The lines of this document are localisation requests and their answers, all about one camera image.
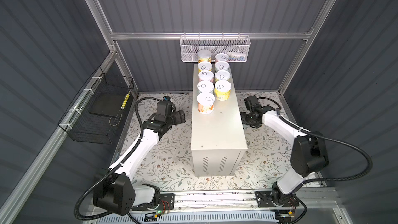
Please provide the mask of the green orange label can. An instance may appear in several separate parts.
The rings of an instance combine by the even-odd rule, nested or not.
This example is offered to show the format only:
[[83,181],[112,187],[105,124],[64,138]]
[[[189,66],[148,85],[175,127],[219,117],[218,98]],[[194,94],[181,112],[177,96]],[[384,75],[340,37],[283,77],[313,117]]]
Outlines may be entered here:
[[202,49],[198,53],[198,62],[210,62],[211,63],[211,56],[212,52],[207,49]]

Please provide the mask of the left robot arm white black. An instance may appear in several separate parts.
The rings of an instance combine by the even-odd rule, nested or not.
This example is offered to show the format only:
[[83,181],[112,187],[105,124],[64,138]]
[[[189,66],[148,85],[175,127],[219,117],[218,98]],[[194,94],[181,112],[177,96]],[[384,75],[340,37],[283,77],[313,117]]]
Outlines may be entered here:
[[[78,220],[90,221],[110,214],[129,215],[130,211],[142,205],[156,209],[161,201],[160,189],[150,184],[133,186],[136,171],[149,152],[174,125],[186,122],[183,110],[177,111],[170,96],[157,99],[157,110],[148,120],[142,121],[138,105],[145,99],[137,100],[134,105],[140,133],[134,143],[117,161],[97,174],[93,186],[86,190],[77,200],[74,216]],[[93,204],[104,210],[96,215],[83,215],[80,206],[84,199],[93,194]]]

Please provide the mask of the teal label can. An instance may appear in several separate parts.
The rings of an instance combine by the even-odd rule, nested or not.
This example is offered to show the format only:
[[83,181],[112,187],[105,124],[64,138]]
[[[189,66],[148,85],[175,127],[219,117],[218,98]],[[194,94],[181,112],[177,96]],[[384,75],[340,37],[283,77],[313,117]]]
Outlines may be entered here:
[[213,94],[214,93],[214,84],[210,81],[203,80],[197,84],[197,89],[198,89],[198,93],[206,92],[206,93]]

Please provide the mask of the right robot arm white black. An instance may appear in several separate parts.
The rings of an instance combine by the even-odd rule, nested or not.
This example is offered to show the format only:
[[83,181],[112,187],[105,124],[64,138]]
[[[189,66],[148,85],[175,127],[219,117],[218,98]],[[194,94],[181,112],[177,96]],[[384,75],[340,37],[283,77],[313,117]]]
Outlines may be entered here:
[[[373,161],[363,149],[300,127],[282,116],[280,113],[282,107],[279,104],[276,104],[276,108],[269,105],[262,106],[260,100],[269,100],[276,103],[275,100],[267,97],[256,97],[255,95],[246,97],[244,104],[248,112],[240,113],[242,122],[256,129],[265,124],[292,145],[291,168],[273,184],[271,190],[270,200],[275,206],[284,206],[305,184],[316,181],[350,181],[362,178],[370,173],[373,168]],[[315,174],[329,165],[325,141],[344,145],[360,153],[366,160],[365,169],[352,176],[316,178]]]

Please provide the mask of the yellow label can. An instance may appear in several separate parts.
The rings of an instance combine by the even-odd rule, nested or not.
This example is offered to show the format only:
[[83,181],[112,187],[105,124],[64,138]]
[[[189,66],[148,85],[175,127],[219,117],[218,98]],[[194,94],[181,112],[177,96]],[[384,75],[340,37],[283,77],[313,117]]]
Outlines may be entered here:
[[199,72],[202,71],[211,71],[212,70],[212,64],[207,61],[199,62],[198,63],[198,70]]

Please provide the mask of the pink label can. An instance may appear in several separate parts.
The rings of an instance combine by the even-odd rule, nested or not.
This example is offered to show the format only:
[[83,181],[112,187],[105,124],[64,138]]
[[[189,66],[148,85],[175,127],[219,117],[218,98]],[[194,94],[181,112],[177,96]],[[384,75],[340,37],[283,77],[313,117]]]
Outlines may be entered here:
[[219,53],[215,55],[215,62],[220,62],[220,61],[224,61],[224,62],[229,62],[229,55],[225,54],[225,53]]
[[199,82],[207,81],[207,82],[214,82],[214,74],[212,71],[203,70],[198,73]]

